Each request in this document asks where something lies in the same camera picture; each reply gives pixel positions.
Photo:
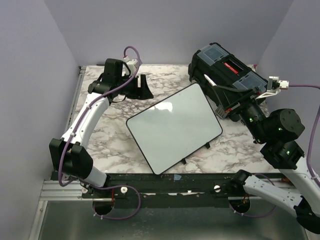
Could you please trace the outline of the white whiteboard black frame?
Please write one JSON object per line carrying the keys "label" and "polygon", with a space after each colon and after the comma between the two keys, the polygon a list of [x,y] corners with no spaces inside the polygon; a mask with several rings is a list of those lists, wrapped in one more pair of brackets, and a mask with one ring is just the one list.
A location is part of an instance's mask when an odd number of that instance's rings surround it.
{"label": "white whiteboard black frame", "polygon": [[223,133],[209,101],[193,83],[126,120],[155,175],[160,175]]}

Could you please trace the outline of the white whiteboard marker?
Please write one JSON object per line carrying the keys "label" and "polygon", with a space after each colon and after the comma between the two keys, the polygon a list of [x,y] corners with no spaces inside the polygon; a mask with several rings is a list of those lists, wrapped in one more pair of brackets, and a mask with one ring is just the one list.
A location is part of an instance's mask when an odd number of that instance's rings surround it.
{"label": "white whiteboard marker", "polygon": [[217,86],[216,83],[209,76],[207,76],[206,74],[204,74],[204,78],[209,82],[209,84],[211,86],[213,86],[213,87]]}

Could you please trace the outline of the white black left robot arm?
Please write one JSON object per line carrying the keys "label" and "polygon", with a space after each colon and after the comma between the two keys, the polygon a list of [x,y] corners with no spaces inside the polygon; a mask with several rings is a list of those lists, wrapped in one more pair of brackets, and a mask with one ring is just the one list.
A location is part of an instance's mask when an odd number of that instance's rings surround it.
{"label": "white black left robot arm", "polygon": [[138,59],[128,56],[122,60],[108,58],[105,61],[103,73],[88,86],[83,107],[72,125],[61,138],[53,138],[49,143],[53,168],[58,172],[59,181],[66,174],[94,185],[93,191],[101,198],[110,194],[107,174],[94,167],[87,147],[99,119],[118,95],[133,100],[154,97],[146,76],[137,75],[140,65]]}

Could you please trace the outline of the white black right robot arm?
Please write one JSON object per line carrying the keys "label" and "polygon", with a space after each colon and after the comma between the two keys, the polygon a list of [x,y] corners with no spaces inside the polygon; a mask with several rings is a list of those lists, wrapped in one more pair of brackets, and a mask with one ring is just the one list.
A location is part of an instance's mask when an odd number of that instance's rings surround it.
{"label": "white black right robot arm", "polygon": [[263,147],[263,158],[284,174],[299,193],[291,193],[262,181],[252,173],[239,170],[230,180],[230,191],[241,196],[244,193],[263,198],[292,214],[306,230],[320,232],[320,177],[313,170],[309,155],[297,144],[296,139],[305,126],[295,110],[283,108],[265,116],[256,101],[257,87],[238,90],[224,86],[222,89],[235,98],[223,112],[239,115],[254,140]]}

